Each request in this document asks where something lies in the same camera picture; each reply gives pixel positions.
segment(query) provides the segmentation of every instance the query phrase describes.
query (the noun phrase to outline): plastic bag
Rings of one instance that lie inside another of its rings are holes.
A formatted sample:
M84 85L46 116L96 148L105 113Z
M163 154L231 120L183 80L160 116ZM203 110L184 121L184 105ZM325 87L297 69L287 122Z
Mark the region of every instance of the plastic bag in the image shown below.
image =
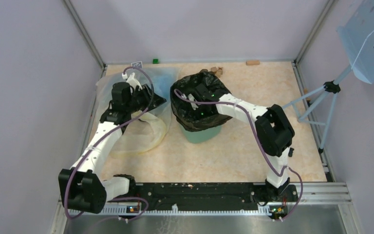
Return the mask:
M216 105L201 105L194 110L191 103L179 99L174 93L174 89L178 89L183 94L189 94L200 83L204 84L211 92L222 89L226 93L231 93L213 72L207 70L202 70L199 73L176 81L170 89L171 109L176 116L177 122L189 132L198 132L217 127L231 119L230 116L219 114Z
M125 130L125 134L112 147L111 156L120 156L126 154L137 154L146 152L157 146L168 132L171 123L170 106L170 86L176 81L180 72L179 68L160 67L143 68L150 76L154 85L154 92L165 98L167 101L158 108L142 115L139 120L132 122ZM127 73L135 72L135 77L141 85L148 83L148 79L137 70L130 69ZM97 110L95 114L96 128L102 113L108 108L112 98L112 85L117 82L123 82L121 73L103 77L97 83ZM139 115L140 112L133 113L132 117Z

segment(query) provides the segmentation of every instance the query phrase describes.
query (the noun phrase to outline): gray floor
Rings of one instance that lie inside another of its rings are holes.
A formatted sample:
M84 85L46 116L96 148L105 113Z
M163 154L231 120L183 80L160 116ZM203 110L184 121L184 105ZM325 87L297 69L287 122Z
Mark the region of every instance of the gray floor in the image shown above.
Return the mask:
M345 234L336 205L301 205L283 223L265 216L144 216L126 224L107 216L85 215L67 223L64 234Z

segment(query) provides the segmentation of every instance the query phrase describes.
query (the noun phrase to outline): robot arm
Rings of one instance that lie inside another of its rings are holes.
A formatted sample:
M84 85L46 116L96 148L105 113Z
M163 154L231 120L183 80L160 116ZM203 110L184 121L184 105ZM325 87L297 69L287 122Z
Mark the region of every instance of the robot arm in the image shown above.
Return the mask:
M293 149L290 146L295 131L280 106L264 107L254 105L221 90L210 92L203 84L199 84L192 90L191 94L185 94L186 96L190 101L235 103L235 105L215 104L215 106L219 114L231 116L248 123L247 114L241 108L237 107L237 105L242 106L252 119L257 137L263 150L268 155L267 157L272 167L280 173L283 166L287 166L288 157L293 153ZM191 105L193 110L198 108L196 103L192 103ZM284 170L283 174L279 176L272 168L269 168L266 183L272 185L277 193L281 194L289 184L287 170Z
M131 114L140 110L153 110L165 103L166 100L145 84L141 85L135 79L135 73L130 77L123 75L126 82L118 82L112 86L112 100L108 109L102 114L95 136L89 143L83 155L70 169L63 169L58 176L62 204L64 204L67 183L73 170L86 157L72 178L68 195L70 209L99 213L106 201L128 193L130 180L115 176L100 181L101 170L113 145L124 134L126 126L131 120Z

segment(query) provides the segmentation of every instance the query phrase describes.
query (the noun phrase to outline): beige table surface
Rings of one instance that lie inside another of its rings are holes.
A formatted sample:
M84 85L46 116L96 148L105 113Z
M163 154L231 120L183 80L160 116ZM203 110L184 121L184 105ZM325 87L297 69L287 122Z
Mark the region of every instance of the beige table surface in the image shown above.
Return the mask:
M257 66L246 66L244 62L145 65L151 66L180 67L179 78L204 68L224 67L221 80L231 93L256 105L283 106L300 97L290 62L262 62ZM109 65L107 75L122 72L125 67ZM292 144L295 151L289 158L289 166L303 181L326 181L310 126L298 123L292 108L287 108L285 113L296 133ZM191 144L172 116L169 131L157 147L139 155L109 156L101 177L129 174L137 182L262 182L267 168L248 124L232 119L223 125L216 137ZM292 173L290 179L298 181Z

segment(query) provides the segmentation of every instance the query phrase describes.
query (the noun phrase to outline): light blue perforated panel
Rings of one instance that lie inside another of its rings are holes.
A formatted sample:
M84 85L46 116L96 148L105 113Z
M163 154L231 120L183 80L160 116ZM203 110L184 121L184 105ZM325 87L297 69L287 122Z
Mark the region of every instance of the light blue perforated panel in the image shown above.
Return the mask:
M355 76L374 83L374 0L357 1L346 24L337 29Z

